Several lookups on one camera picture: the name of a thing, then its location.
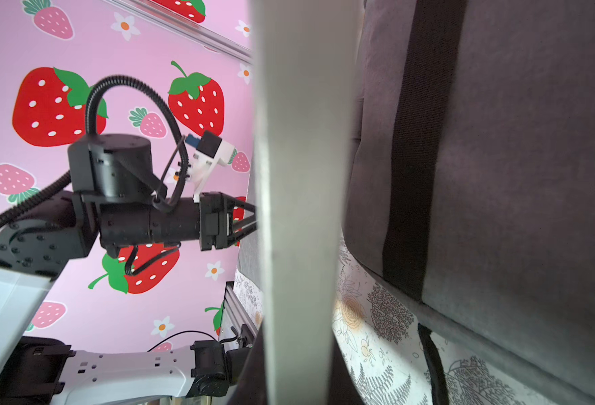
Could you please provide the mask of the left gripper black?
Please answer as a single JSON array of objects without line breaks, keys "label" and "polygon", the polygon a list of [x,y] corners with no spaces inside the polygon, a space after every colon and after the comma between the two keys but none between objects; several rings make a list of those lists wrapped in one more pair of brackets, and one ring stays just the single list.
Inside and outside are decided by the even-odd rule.
[{"label": "left gripper black", "polygon": [[202,251],[226,249],[257,231],[256,221],[244,219],[237,223],[243,227],[231,234],[233,215],[255,212],[246,198],[221,192],[203,193],[199,202],[183,197],[168,213],[147,204],[106,205],[100,210],[100,244],[113,255],[127,246],[185,241],[198,241]]}]

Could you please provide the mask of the grey zippered laptop sleeve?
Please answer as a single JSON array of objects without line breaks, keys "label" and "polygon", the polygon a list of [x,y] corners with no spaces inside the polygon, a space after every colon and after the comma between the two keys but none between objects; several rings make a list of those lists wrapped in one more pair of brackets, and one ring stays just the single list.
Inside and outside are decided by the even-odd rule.
[{"label": "grey zippered laptop sleeve", "polygon": [[240,273],[254,282],[263,293],[263,321],[260,323],[255,342],[245,361],[245,367],[236,390],[229,400],[231,404],[271,404],[272,386],[268,383],[269,366],[269,324],[272,322],[271,294],[268,278],[271,271],[271,199],[269,195],[269,175],[265,169],[253,170],[251,189],[255,192],[252,199],[256,206],[257,231],[245,237],[243,251],[238,263],[243,267]]}]

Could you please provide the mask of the silver laptop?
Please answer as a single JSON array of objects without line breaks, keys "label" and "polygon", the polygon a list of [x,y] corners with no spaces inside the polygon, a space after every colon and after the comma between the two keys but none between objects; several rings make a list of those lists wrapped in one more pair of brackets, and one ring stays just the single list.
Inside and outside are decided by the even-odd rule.
[{"label": "silver laptop", "polygon": [[358,1],[254,1],[255,183],[272,404],[328,401]]}]

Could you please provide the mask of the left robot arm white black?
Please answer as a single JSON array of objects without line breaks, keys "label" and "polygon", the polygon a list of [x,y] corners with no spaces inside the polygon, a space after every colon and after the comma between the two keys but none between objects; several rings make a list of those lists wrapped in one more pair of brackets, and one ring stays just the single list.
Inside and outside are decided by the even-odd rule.
[{"label": "left robot arm white black", "polygon": [[[152,170],[148,139],[102,135],[97,112],[117,86],[140,91],[164,114],[174,136],[181,176],[173,190]],[[238,383],[257,332],[233,327],[235,349],[202,333],[193,344],[161,351],[105,354],[75,350],[29,331],[63,313],[46,301],[73,259],[99,242],[116,263],[113,284],[147,278],[136,265],[141,246],[154,260],[174,255],[185,241],[201,250],[234,246],[256,230],[255,207],[203,186],[230,146],[205,133],[189,155],[186,140],[161,96],[138,79],[106,77],[88,94],[85,134],[68,150],[69,170],[44,190],[0,214],[0,404],[144,404],[162,398],[221,398]],[[121,258],[129,249],[131,255]]]}]

